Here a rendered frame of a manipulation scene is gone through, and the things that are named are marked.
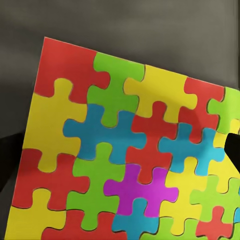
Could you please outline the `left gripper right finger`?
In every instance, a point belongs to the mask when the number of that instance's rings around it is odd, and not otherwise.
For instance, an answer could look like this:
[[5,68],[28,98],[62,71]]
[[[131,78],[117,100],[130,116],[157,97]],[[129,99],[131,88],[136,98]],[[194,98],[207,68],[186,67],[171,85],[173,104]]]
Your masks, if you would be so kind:
[[240,135],[229,133],[227,135],[224,151],[240,173]]

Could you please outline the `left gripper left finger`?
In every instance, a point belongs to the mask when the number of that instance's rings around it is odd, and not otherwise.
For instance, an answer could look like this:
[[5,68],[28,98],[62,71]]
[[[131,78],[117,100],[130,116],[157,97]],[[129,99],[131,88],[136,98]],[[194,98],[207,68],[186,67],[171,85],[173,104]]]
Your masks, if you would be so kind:
[[21,160],[23,143],[22,133],[0,138],[0,193]]

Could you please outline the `jigsaw puzzle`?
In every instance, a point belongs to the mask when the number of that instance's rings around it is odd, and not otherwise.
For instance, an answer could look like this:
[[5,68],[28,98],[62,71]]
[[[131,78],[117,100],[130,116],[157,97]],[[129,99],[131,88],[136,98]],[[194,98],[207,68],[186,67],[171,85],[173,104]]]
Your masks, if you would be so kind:
[[4,240],[240,240],[240,90],[44,37]]

